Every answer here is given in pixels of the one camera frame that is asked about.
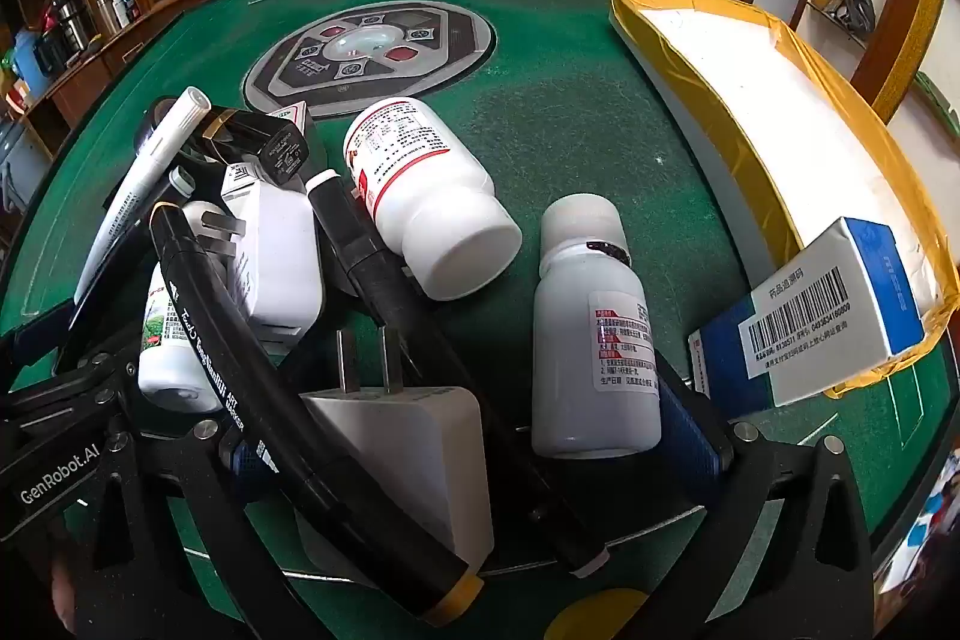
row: white marker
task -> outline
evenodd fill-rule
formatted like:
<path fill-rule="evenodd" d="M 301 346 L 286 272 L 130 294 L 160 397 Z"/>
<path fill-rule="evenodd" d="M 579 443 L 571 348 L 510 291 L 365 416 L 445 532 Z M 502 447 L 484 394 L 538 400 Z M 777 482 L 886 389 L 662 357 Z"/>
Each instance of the white marker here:
<path fill-rule="evenodd" d="M 104 221 L 93 239 L 90 252 L 83 264 L 80 281 L 73 300 L 80 302 L 90 285 L 100 261 L 109 252 L 110 246 L 123 232 L 131 212 L 150 193 L 160 176 L 174 160 L 176 151 L 186 142 L 203 116 L 210 111 L 210 99 L 197 88 L 187 88 L 166 116 L 157 125 L 150 140 L 133 160 L 127 176 L 120 183 L 120 190 L 110 202 Z"/>

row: red line on label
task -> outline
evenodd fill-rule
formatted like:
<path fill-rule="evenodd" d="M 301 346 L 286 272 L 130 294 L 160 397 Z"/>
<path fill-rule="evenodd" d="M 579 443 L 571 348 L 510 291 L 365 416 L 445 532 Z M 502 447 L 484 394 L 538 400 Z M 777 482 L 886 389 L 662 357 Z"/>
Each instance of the red line on label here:
<path fill-rule="evenodd" d="M 374 220 L 376 220 L 376 208 L 380 206 L 380 199 L 383 198 L 383 194 L 387 193 L 387 189 L 390 188 L 390 186 L 392 185 L 392 183 L 394 183 L 394 180 L 396 180 L 397 177 L 400 177 L 400 175 L 402 175 L 403 172 L 406 172 L 406 170 L 408 170 L 412 165 L 419 164 L 419 162 L 425 161 L 427 158 L 433 158 L 435 155 L 443 155 L 443 153 L 449 152 L 449 151 L 450 151 L 450 148 L 446 148 L 445 150 L 434 150 L 433 152 L 424 153 L 423 155 L 421 155 L 421 157 L 415 158 L 413 161 L 409 162 L 408 164 L 404 164 L 396 172 L 394 172 L 394 176 L 392 176 L 389 180 L 387 180 L 387 182 L 384 183 L 383 188 L 380 189 L 380 193 L 376 194 L 376 201 L 373 202 L 373 214 L 371 215 L 371 217 Z"/>
<path fill-rule="evenodd" d="M 407 103 L 407 100 L 405 100 L 405 98 L 403 98 L 403 100 L 400 100 L 400 101 L 391 101 L 389 104 L 384 104 L 384 105 L 383 105 L 382 107 L 380 107 L 380 109 L 378 109 L 376 112 L 371 112 L 371 114 L 369 114 L 368 116 L 366 116 L 366 118 L 363 118 L 362 121 L 358 122 L 357 127 L 353 129 L 353 133 L 350 134 L 350 138 L 347 140 L 347 144 L 344 145 L 344 150 L 349 149 L 349 146 L 350 146 L 350 143 L 351 143 L 352 140 L 353 140 L 353 137 L 355 137 L 355 136 L 357 135 L 357 131 L 359 131 L 361 128 L 363 128 L 363 126 L 367 123 L 367 121 L 368 121 L 369 119 L 371 119 L 374 115 L 376 115 L 376 114 L 377 114 L 378 112 L 380 112 L 381 110 L 386 109 L 387 107 L 395 107 L 395 106 L 397 106 L 397 104 L 406 104 L 406 103 Z"/>

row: bottle with red and white label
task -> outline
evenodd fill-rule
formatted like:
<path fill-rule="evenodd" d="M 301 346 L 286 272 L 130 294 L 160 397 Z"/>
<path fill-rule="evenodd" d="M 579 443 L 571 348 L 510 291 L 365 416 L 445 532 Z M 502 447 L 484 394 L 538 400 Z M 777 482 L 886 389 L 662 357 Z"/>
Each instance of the bottle with red and white label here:
<path fill-rule="evenodd" d="M 481 289 L 520 250 L 490 175 L 424 102 L 385 98 L 361 112 L 344 161 L 383 242 L 431 299 Z"/>
<path fill-rule="evenodd" d="M 643 286 L 616 207 L 573 194 L 541 220 L 532 439 L 549 458 L 611 458 L 661 438 Z"/>

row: yellow circle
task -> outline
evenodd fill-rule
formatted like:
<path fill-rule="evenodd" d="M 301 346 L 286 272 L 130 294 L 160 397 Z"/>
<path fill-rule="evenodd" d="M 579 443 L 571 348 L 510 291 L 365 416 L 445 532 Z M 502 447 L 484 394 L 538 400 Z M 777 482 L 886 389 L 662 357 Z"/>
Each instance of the yellow circle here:
<path fill-rule="evenodd" d="M 546 627 L 544 640 L 611 640 L 646 602 L 631 588 L 612 588 L 568 605 Z"/>

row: blue and white box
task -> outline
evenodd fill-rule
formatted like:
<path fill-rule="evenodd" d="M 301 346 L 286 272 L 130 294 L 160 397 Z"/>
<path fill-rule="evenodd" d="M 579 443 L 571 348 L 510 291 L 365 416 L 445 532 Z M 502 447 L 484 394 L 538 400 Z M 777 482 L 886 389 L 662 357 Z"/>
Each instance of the blue and white box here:
<path fill-rule="evenodd" d="M 838 218 L 690 335 L 693 383 L 735 418 L 818 394 L 922 339 L 893 232 Z"/>

